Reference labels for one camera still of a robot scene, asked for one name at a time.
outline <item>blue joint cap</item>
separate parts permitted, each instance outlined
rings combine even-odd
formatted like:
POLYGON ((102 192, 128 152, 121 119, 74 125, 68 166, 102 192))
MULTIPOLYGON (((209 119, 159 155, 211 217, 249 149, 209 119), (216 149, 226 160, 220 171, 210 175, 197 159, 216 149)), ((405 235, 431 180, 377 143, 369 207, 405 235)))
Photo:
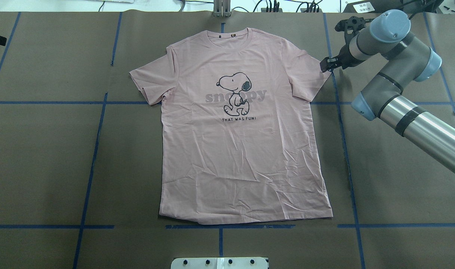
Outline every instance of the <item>blue joint cap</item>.
POLYGON ((371 107, 369 107, 365 101, 362 93, 359 93, 359 95, 355 97, 354 101, 350 105, 355 109, 355 111, 357 111, 360 115, 364 116, 364 118, 368 119, 369 121, 373 121, 376 118, 374 112, 372 112, 371 107))
POLYGON ((401 10, 388 10, 376 17, 369 27, 371 35, 383 43, 401 41, 410 32, 410 20, 401 10))
POLYGON ((422 71, 422 73, 415 78, 415 81, 421 82, 429 79, 431 75, 435 74, 435 72, 438 71, 441 65, 442 59, 440 56, 438 56, 437 53, 435 53, 432 48, 430 48, 430 58, 428 59, 427 66, 425 66, 424 71, 422 71))

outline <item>sticker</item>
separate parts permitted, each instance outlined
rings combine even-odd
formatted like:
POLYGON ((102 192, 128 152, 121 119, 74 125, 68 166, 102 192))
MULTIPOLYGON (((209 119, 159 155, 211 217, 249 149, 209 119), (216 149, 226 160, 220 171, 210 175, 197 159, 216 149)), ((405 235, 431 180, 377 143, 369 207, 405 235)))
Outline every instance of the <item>sticker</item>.
POLYGON ((357 13, 367 13, 375 11, 374 7, 370 2, 353 5, 353 7, 357 13))

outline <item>grid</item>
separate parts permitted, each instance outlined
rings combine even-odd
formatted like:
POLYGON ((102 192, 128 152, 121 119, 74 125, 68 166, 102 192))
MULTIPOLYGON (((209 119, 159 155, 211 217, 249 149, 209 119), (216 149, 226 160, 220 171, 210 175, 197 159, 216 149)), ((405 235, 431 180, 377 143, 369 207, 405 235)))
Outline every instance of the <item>grid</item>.
MULTIPOLYGON (((119 36, 119 32, 120 32, 120 26, 121 26, 121 22, 122 22, 122 15, 123 15, 123 13, 120 12, 119 19, 118 19, 118 25, 117 25, 117 31, 116 31, 116 37, 115 37, 115 41, 114 41, 114 45, 113 45, 113 57, 111 59, 112 66, 114 65, 116 46, 117 46, 118 36, 119 36)), ((17 24, 19 22, 20 16, 21 16, 21 12, 19 12, 17 15, 12 32, 10 34, 10 38, 8 39, 8 42, 7 42, 7 46, 5 48, 2 58, 0 60, 0 71, 2 69, 7 52, 9 51, 10 43, 13 38, 13 35, 15 34, 15 30, 16 30, 17 24)), ((431 41, 432 48, 434 50, 436 50, 433 40, 432 40, 432 36, 430 34, 430 28, 429 28, 427 16, 425 13, 424 13, 424 21, 425 21, 426 29, 427 29, 427 32, 428 32, 428 35, 429 35, 429 38, 431 41)), ((329 56, 332 57, 328 23, 327 23, 325 14, 323 14, 323 22, 324 22, 324 27, 325 27, 325 35, 326 35, 326 39, 327 39, 329 56)), ((225 25, 225 22, 221 23, 221 33, 224 32, 224 25, 225 25)), ((452 95, 450 93, 450 89, 448 87, 448 83, 446 81, 443 69, 440 68, 439 72, 441 74, 441 78, 442 78, 444 86, 445 86, 445 91, 448 94, 449 102, 416 102, 416 103, 420 104, 420 105, 451 106, 452 111, 455 116, 455 102, 453 101, 452 95)), ((335 102, 312 102, 312 105, 332 105, 332 106, 335 106, 336 110, 337 110, 338 121, 340 123, 339 128, 340 128, 340 133, 342 136, 342 149, 344 152, 344 157, 347 162, 347 168, 348 168, 348 180, 350 183, 350 199, 351 199, 351 206, 352 206, 353 216, 354 216, 354 224, 339 224, 339 225, 337 225, 337 228, 355 229, 356 235, 357 235, 357 244, 358 244, 358 249, 359 249, 359 255, 360 255, 359 258, 360 258, 360 262, 361 262, 360 267, 362 269, 366 268, 365 259, 364 259, 364 251, 363 251, 363 246, 362 246, 362 236, 361 236, 362 229, 369 229, 369 228, 455 228, 455 223, 378 223, 378 224, 360 223, 359 217, 357 214, 357 203, 356 203, 356 198, 355 198, 355 194, 354 194, 354 182, 352 180, 352 175, 351 175, 351 170, 350 170, 349 154, 348 154, 347 142, 345 139, 345 129, 344 129, 344 123, 342 121, 342 113, 341 113, 341 106, 349 105, 350 102, 341 102, 340 101, 337 79, 336 79, 334 73, 332 73, 332 78, 333 78, 333 86, 335 88, 335 102)), ((0 101, 0 104, 57 104, 57 105, 63 105, 63 104, 91 105, 91 104, 93 104, 93 105, 102 105, 101 115, 99 118, 99 126, 98 126, 97 136, 96 136, 96 142, 95 142, 94 152, 93 152, 93 157, 92 157, 92 162, 91 162, 91 169, 90 169, 90 174, 89 174, 89 179, 88 179, 88 184, 87 184, 87 189, 86 189, 86 196, 85 196, 84 207, 83 207, 83 212, 82 212, 82 220, 81 220, 80 225, 43 225, 43 224, 40 224, 40 225, 0 225, 0 229, 77 229, 77 230, 79 230, 77 246, 76 246, 76 249, 74 250, 74 252, 75 252, 75 258, 73 261, 74 269, 77 268, 79 252, 82 247, 82 236, 83 236, 84 229, 114 229, 115 228, 114 225, 86 225, 85 224, 87 206, 88 206, 88 202, 89 202, 89 195, 91 192, 91 184, 92 184, 92 179, 93 179, 93 174, 94 174, 96 157, 97 157, 97 153, 98 153, 99 135, 101 133, 101 128, 102 128, 102 124, 103 124, 104 112, 106 110, 106 106, 107 105, 147 105, 145 102, 122 102, 122 101, 109 102, 107 99, 108 99, 108 93, 106 93, 104 95, 104 99, 102 102, 91 102, 91 101, 83 101, 83 102, 76 102, 76 101, 19 101, 19 102, 17 102, 17 101, 0 101)), ((292 229, 292 228, 295 228, 295 225, 166 225, 166 227, 165 227, 166 230, 218 229, 218 231, 219 231, 219 256, 220 257, 224 256, 224 230, 225 229, 292 229)))

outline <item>neckline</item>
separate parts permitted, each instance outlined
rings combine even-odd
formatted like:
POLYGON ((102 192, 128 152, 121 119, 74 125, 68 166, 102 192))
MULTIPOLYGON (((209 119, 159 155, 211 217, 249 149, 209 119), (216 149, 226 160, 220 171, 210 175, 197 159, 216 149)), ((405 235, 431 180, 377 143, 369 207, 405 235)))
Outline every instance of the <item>neckline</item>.
POLYGON ((246 48, 251 43, 252 29, 247 27, 246 29, 243 29, 238 32, 233 32, 233 33, 216 33, 216 32, 211 32, 211 31, 205 30, 202 37, 206 41, 208 46, 211 48, 219 49, 219 50, 223 50, 223 51, 234 52, 234 51, 240 51, 240 50, 246 48), (244 34, 247 35, 247 38, 240 46, 235 47, 235 48, 226 48, 226 47, 218 46, 210 40, 210 38, 233 38, 235 36, 240 36, 240 35, 244 35, 244 34))

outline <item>snoopy print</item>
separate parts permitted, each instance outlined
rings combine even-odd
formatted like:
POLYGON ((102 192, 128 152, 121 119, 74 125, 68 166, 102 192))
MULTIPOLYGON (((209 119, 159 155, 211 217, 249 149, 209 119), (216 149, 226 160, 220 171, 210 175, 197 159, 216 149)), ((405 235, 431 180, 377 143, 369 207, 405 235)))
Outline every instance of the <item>snoopy print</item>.
POLYGON ((224 75, 216 85, 232 92, 229 105, 224 106, 226 114, 239 116, 249 113, 249 102, 241 96, 241 92, 247 92, 252 88, 251 80, 246 74, 237 72, 234 75, 224 75))

